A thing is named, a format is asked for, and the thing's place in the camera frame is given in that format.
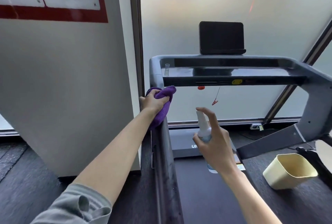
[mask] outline spray bottle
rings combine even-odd
[[[212,136],[211,136],[211,127],[209,126],[209,123],[207,122],[205,115],[201,111],[196,111],[197,118],[198,118],[198,125],[200,126],[200,130],[198,131],[198,137],[205,143],[208,143]],[[207,163],[207,168],[209,169],[209,172],[211,173],[218,173],[216,170],[212,168]]]

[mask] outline power outlet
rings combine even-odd
[[[253,123],[251,126],[250,126],[250,129],[251,130],[259,130],[259,126],[261,126],[262,124],[261,123]]]

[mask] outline gray sleeve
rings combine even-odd
[[[71,184],[31,224],[107,224],[111,203],[97,191]]]

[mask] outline beige plastic bin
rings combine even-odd
[[[316,169],[297,153],[277,155],[263,172],[270,187],[276,190],[294,188],[317,175]]]

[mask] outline hand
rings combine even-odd
[[[205,107],[196,109],[208,116],[212,138],[208,143],[204,143],[199,139],[197,133],[195,133],[193,136],[194,142],[206,161],[221,176],[224,177],[233,174],[238,168],[234,159],[228,131],[219,126],[217,117],[213,111]]]
[[[146,97],[139,98],[142,110],[149,110],[154,113],[154,115],[161,111],[164,104],[169,101],[169,97],[155,99],[154,95],[159,92],[160,90],[152,90]]]

